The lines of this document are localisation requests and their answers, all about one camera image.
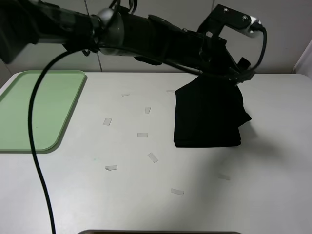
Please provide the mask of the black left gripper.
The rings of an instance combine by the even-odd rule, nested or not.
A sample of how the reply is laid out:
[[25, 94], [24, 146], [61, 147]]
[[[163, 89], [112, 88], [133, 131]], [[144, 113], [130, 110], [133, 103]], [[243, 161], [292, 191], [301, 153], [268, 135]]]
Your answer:
[[219, 36], [200, 34], [202, 42], [199, 48], [199, 70], [209, 77], [239, 84], [251, 80], [254, 72], [249, 70], [250, 63], [246, 59], [239, 65], [226, 48], [227, 41]]

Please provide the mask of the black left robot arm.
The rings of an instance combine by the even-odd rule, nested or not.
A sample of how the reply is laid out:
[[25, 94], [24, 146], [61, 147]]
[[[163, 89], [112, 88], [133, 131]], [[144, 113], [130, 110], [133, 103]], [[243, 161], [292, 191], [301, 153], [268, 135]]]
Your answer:
[[254, 75], [246, 59], [234, 61], [220, 33], [227, 26], [250, 34], [255, 18], [218, 5], [197, 31], [191, 31], [154, 15], [137, 16], [137, 2], [132, 0], [129, 5], [122, 7], [115, 0], [98, 14], [87, 15], [40, 0], [3, 0], [0, 57], [10, 64], [28, 44], [55, 43], [86, 56], [91, 52], [130, 56], [154, 66], [166, 64], [232, 83]]

